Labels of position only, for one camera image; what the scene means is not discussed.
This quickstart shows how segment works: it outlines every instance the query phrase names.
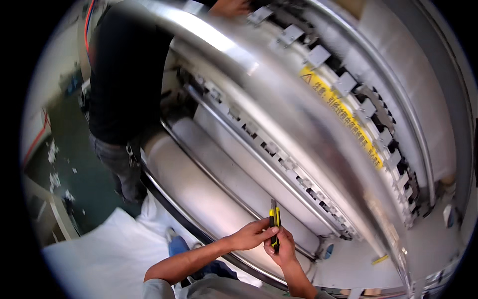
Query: person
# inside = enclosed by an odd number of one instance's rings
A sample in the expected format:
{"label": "person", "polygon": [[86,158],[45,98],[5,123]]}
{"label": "person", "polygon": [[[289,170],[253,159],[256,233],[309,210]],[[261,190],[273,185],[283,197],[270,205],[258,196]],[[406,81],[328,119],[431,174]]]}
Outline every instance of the person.
{"label": "person", "polygon": [[[249,13],[246,0],[199,2],[216,16]],[[155,25],[145,7],[125,0],[103,12],[90,42],[90,143],[111,171],[115,192],[127,203],[139,203],[146,196],[135,158],[149,137],[148,129],[161,127],[161,85],[172,38]]]}
{"label": "person", "polygon": [[[271,247],[271,237],[274,235],[277,235],[281,243],[277,254]],[[231,251],[249,250],[262,242],[265,252],[281,267],[292,297],[333,298],[317,290],[309,282],[295,256],[295,242],[292,234],[283,227],[269,228],[268,218],[251,222],[230,236],[193,250],[189,250],[180,236],[173,235],[169,241],[171,241],[170,257],[146,271],[143,299],[173,299],[174,292],[171,285],[180,282],[182,288],[177,294],[177,298],[180,299],[278,299],[280,297],[277,295],[237,280],[232,270],[224,263],[216,261],[218,257]]]}

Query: metal rod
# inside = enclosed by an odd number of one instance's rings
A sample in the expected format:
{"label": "metal rod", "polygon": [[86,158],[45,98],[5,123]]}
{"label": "metal rod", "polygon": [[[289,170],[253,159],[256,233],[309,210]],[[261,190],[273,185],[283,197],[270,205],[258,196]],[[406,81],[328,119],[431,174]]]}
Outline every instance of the metal rod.
{"label": "metal rod", "polygon": [[224,120],[219,113],[217,113],[216,109],[213,108],[212,105],[207,103],[201,95],[189,84],[185,85],[185,90],[191,95],[191,97],[198,102],[201,106],[203,106],[214,118],[216,118],[219,123],[228,131],[236,141],[238,141],[244,148],[253,156],[255,157],[269,172],[274,175],[276,179],[278,179],[286,188],[289,190],[314,216],[316,216],[321,222],[325,224],[325,226],[330,229],[330,231],[340,237],[342,234],[340,231],[335,227],[335,225],[331,222],[329,218],[325,216],[325,211],[322,208],[319,208],[309,202],[309,199],[302,193],[302,191],[295,186],[293,183],[289,181],[276,166],[270,163],[263,155],[261,155],[258,151],[254,149],[252,145],[250,145],[245,138],[241,137],[241,131],[235,128],[231,124],[229,124],[226,120]]}
{"label": "metal rod", "polygon": [[355,28],[350,25],[346,20],[341,16],[327,7],[325,4],[317,0],[305,0],[318,12],[328,16],[337,26],[342,28],[345,33],[349,35],[362,49],[363,52],[368,56],[369,61],[375,65],[379,74],[384,78],[385,83],[395,94],[396,99],[398,100],[399,107],[406,119],[408,120],[409,125],[412,126],[415,139],[418,142],[418,145],[422,154],[422,163],[425,167],[426,178],[428,183],[428,192],[430,193],[430,205],[435,205],[435,180],[433,177],[433,168],[432,160],[430,158],[430,153],[428,152],[428,145],[426,144],[425,134],[423,133],[420,121],[418,116],[415,113],[412,102],[403,88],[402,84],[398,80],[395,73],[392,71],[390,66],[387,64],[383,56],[377,51],[377,49],[363,36],[360,32],[355,30]]}
{"label": "metal rod", "polygon": [[[164,129],[169,133],[169,135],[172,137],[172,139],[176,142],[176,144],[179,146],[179,148],[182,149],[182,151],[196,164],[203,172],[206,174],[221,190],[223,190],[231,199],[233,199],[238,205],[240,205],[244,210],[247,211],[252,217],[254,217],[257,220],[263,219],[263,217],[258,214],[253,208],[251,208],[247,203],[245,203],[237,194],[235,194],[231,189],[229,189],[226,185],[224,185],[216,175],[212,173],[209,168],[207,168],[201,161],[198,159],[198,157],[189,149],[189,147],[184,144],[181,139],[179,139],[176,134],[172,131],[171,127],[169,124],[167,124],[164,120],[161,119],[161,124],[163,125]],[[311,261],[315,261],[317,257],[313,255],[312,253],[308,252],[305,250],[303,247],[301,247],[299,244],[295,244],[295,249],[300,252],[302,255],[310,259]]]}
{"label": "metal rod", "polygon": [[[211,234],[204,226],[202,226],[200,223],[198,223],[188,212],[186,212],[186,210],[184,210],[165,190],[164,188],[161,186],[161,184],[154,178],[154,176],[152,175],[152,173],[149,171],[149,169],[147,167],[144,167],[144,172],[146,174],[146,177],[153,183],[153,185],[156,187],[156,189],[158,189],[158,191],[164,196],[164,198],[166,198],[168,200],[168,202],[170,202],[172,204],[172,206],[178,211],[181,213],[181,215],[186,218],[186,220],[188,220],[192,225],[194,225],[195,227],[197,227],[198,229],[200,229],[204,234],[206,234],[211,240],[213,241],[217,241],[217,238],[213,236],[213,234]],[[284,285],[287,285],[287,283],[285,282],[284,279],[272,274],[272,273],[269,273],[267,272],[266,270],[260,268],[260,267],[257,267],[256,265],[254,265],[253,263],[249,262],[247,259],[245,259],[244,257],[242,257],[240,254],[236,253],[236,252],[230,252],[228,253],[228,255],[231,255],[233,256],[234,258],[238,259],[240,262],[244,263],[245,265],[251,267],[252,269],[256,270],[257,272],[281,283],[281,284],[284,284]]]}

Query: green floor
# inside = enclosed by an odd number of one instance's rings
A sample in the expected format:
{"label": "green floor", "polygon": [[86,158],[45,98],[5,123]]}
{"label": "green floor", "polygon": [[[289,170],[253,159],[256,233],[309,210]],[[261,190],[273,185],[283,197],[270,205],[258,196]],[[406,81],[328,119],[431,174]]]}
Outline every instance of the green floor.
{"label": "green floor", "polygon": [[52,135],[59,153],[56,162],[48,162],[49,146],[43,143],[31,158],[25,173],[45,189],[49,189],[49,174],[57,172],[61,186],[54,194],[62,197],[66,190],[75,197],[74,217],[81,234],[100,225],[116,207],[121,207],[133,217],[139,215],[139,205],[127,205],[114,193],[110,172],[95,156],[89,145],[88,123],[80,111],[77,95],[59,100],[48,109]]}

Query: gray jeans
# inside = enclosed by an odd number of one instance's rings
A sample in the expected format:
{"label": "gray jeans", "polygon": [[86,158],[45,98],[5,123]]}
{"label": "gray jeans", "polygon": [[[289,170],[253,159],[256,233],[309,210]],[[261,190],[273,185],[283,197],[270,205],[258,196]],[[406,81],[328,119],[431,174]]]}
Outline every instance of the gray jeans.
{"label": "gray jeans", "polygon": [[[91,133],[89,138],[98,159],[112,172],[115,190],[122,193],[127,201],[143,200],[145,187],[140,181],[141,167],[130,167],[130,157],[126,152],[126,146],[108,144]],[[139,158],[140,143],[131,143],[131,147]]]}

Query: yellow tag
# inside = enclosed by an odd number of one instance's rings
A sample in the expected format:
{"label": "yellow tag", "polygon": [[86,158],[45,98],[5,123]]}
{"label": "yellow tag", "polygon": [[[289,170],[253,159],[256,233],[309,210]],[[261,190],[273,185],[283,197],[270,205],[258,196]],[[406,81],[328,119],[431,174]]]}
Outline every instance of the yellow tag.
{"label": "yellow tag", "polygon": [[334,111],[342,123],[350,129],[352,134],[358,140],[358,143],[363,147],[370,160],[374,163],[375,168],[381,169],[383,162],[377,154],[377,150],[372,145],[372,142],[367,137],[363,129],[358,124],[357,120],[352,116],[352,113],[342,103],[342,101],[335,95],[327,84],[325,84],[319,76],[309,69],[308,66],[304,67],[300,73],[300,77],[309,84],[319,95],[327,105]]}

